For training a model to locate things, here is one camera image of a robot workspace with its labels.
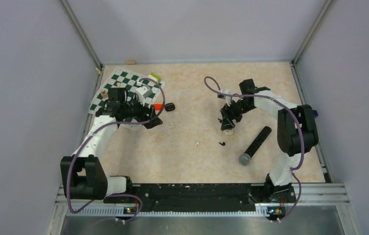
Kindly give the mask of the white earbud charging case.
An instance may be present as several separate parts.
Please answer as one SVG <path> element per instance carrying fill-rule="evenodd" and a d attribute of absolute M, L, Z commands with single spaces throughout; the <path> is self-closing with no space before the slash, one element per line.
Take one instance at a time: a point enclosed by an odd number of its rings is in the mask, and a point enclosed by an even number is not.
<path fill-rule="evenodd" d="M 224 131 L 223 131 L 223 133 L 224 133 L 225 135 L 227 135 L 227 136 L 232 135 L 232 134 L 233 134 L 233 132 L 234 132 L 234 130 L 233 130 L 233 129 L 228 129 L 228 130 L 224 130 Z"/>

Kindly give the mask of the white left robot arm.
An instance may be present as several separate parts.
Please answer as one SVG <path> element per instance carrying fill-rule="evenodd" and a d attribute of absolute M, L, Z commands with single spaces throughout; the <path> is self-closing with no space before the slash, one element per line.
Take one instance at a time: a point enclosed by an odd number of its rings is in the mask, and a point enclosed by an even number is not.
<path fill-rule="evenodd" d="M 61 159 L 60 168 L 67 199 L 103 200 L 115 194 L 121 202 L 129 202 L 134 189 L 127 176 L 107 176 L 100 163 L 110 137 L 120 125 L 143 125 L 147 129 L 161 125 L 152 104 L 146 104 L 151 94 L 147 85 L 135 90 L 131 98 L 126 88 L 109 88 L 104 106 L 95 113 L 90 132 L 71 155 Z"/>

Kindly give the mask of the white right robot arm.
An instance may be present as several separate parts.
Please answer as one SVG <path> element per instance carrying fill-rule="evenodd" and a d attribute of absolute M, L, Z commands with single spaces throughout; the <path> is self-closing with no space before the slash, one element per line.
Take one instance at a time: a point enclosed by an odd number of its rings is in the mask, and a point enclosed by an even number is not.
<path fill-rule="evenodd" d="M 255 108 L 266 111 L 277 120 L 278 162 L 264 183 L 264 196 L 278 201 L 291 185 L 294 171 L 301 168 L 306 153 L 319 142 L 315 115 L 308 104 L 297 105 L 274 94 L 268 87 L 257 87 L 252 79 L 239 84 L 240 94 L 220 89 L 217 96 L 225 100 L 221 108 L 221 131 L 229 133 L 243 115 Z"/>

